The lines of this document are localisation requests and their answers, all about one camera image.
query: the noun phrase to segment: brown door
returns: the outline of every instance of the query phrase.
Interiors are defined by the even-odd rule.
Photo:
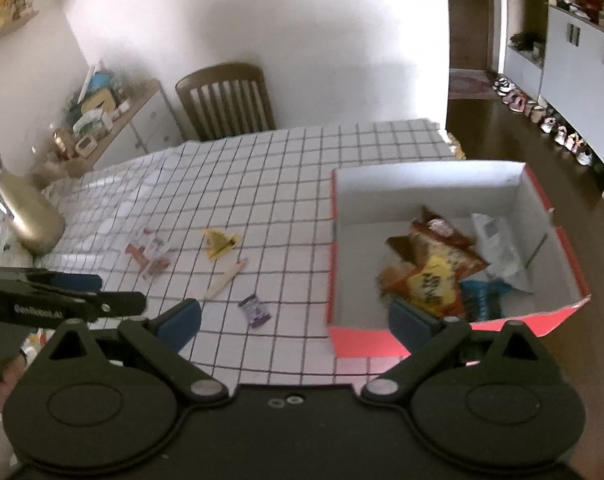
[[[492,0],[448,0],[451,68],[490,68],[492,7]]]

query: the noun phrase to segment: white box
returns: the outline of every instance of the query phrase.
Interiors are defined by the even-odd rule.
[[[524,320],[542,336],[590,299],[589,288],[552,205],[520,162],[455,160],[345,168],[333,173],[335,241],[327,322],[338,357],[407,355],[388,331],[377,276],[390,236],[408,234],[422,206],[474,234],[472,213],[503,217],[512,230],[533,294],[512,290],[503,319],[474,323],[499,330]]]

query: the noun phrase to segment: white tablecloth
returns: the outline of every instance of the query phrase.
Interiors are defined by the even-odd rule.
[[[332,242],[330,176],[336,168],[452,158],[427,120],[295,128],[213,142],[187,142],[63,180],[45,193],[64,214],[66,232],[37,266],[99,274],[105,290],[138,290],[155,317],[183,298],[201,299],[215,275],[238,258],[249,263],[214,301],[202,303],[202,328],[181,355],[230,388],[352,383],[359,389],[398,359],[336,359],[324,323]],[[123,249],[148,226],[176,250],[152,281]],[[239,250],[213,264],[202,228],[242,235]],[[272,319],[247,329],[237,303],[256,292]],[[102,320],[96,327],[113,327]]]

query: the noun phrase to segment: thermos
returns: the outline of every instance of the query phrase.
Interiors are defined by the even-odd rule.
[[[0,211],[35,256],[50,253],[64,234],[64,217],[33,186],[6,170],[0,158]]]

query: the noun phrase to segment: wooden chair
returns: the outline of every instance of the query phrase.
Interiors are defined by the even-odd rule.
[[[203,68],[175,85],[200,140],[275,130],[264,74],[247,63]]]

